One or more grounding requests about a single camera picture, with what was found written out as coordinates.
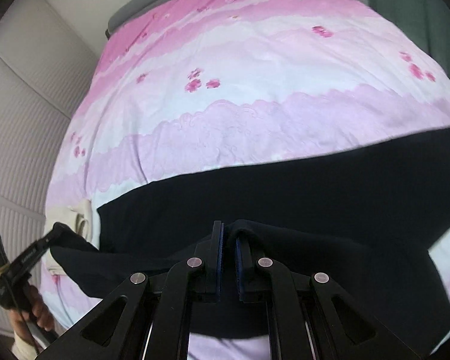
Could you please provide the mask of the white louvered wardrobe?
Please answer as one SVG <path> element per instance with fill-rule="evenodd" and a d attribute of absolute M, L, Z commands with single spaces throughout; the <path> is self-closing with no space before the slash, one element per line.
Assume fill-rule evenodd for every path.
<path fill-rule="evenodd" d="M 46 0 L 15 0 L 0 21 L 0 233 L 9 258 L 43 234 L 53 167 L 97 60 Z"/>

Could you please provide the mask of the black pants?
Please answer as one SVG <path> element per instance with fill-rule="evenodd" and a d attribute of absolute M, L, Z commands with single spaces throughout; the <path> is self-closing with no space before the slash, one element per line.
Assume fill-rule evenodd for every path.
<path fill-rule="evenodd" d="M 225 225 L 290 271 L 324 272 L 420 355 L 450 331 L 429 248 L 450 229 L 450 127 L 357 150 L 227 167 L 147 184 L 99 209 L 100 244 L 51 249 L 89 297 L 167 272 Z"/>

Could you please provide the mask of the folded beige garment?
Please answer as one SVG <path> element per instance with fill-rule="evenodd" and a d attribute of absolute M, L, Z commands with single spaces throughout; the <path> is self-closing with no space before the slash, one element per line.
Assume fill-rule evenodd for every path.
<path fill-rule="evenodd" d="M 67 225 L 72 231 L 82 236 L 87 242 L 92 241 L 92 204 L 82 199 L 76 205 L 49 207 L 45 211 L 44 233 L 52 230 L 55 223 Z"/>

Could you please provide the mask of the pink floral bedspread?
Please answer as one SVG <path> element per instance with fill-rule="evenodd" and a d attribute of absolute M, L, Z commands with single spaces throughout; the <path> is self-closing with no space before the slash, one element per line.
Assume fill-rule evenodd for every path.
<path fill-rule="evenodd" d="M 46 210 L 90 201 L 92 241 L 78 238 L 98 247 L 99 209 L 153 182 L 328 156 L 443 128 L 450 128 L 450 78 L 355 0 L 331 0 L 324 22 L 309 33 L 283 31 L 242 45 L 160 40 L 122 50 L 109 41 L 65 134 Z M 226 246 L 224 222 L 216 221 L 223 225 L 218 296 L 193 306 L 189 355 L 265 358 L 266 305 L 240 297 L 236 243 L 249 240 L 270 256 L 244 233 Z M 450 229 L 428 254 L 450 299 Z M 46 304 L 64 328 L 105 298 L 89 297 L 52 253 L 42 272 Z M 418 354 L 432 355 L 450 359 L 450 331 Z"/>

